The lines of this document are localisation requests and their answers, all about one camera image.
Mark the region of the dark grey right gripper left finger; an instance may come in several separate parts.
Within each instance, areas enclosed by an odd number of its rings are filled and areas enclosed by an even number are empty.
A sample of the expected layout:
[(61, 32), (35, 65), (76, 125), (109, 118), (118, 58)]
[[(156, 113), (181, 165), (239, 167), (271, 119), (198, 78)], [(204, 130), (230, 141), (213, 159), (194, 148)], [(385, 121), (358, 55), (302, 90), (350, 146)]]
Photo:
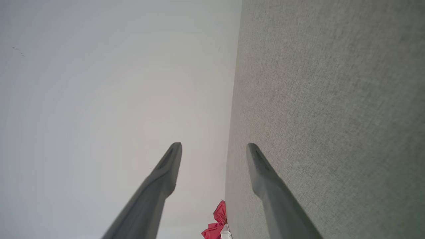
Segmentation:
[(103, 239), (155, 239), (165, 200), (176, 188), (182, 144), (173, 143), (143, 181)]

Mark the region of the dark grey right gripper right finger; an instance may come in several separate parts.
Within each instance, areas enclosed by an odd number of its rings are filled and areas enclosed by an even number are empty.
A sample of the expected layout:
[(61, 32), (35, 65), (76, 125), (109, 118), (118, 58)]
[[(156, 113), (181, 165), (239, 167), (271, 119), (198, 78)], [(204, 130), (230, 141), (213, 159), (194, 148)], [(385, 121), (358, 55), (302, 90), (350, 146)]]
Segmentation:
[(252, 190), (264, 206), (270, 238), (323, 238), (256, 144), (247, 144), (246, 158)]

